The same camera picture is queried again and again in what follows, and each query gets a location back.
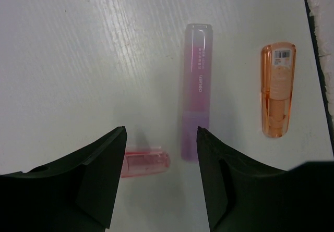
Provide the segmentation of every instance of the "barcode label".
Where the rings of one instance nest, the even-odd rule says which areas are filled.
[[[275,58],[290,57],[290,51],[275,51]]]

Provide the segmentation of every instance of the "white surface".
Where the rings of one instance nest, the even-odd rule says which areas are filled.
[[[328,110],[334,115],[334,1],[307,0],[311,15],[314,16],[320,65],[325,75]]]
[[[180,159],[182,42],[213,25],[211,132],[263,163],[331,160],[304,0],[0,0],[0,173],[53,161],[119,125],[161,145],[166,174],[121,179],[111,231],[208,231],[197,165]],[[297,47],[288,133],[266,138],[260,50]]]

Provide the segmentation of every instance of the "marker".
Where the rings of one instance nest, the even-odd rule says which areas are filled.
[[[197,128],[209,128],[212,26],[187,25],[184,48],[181,156],[198,162]]]

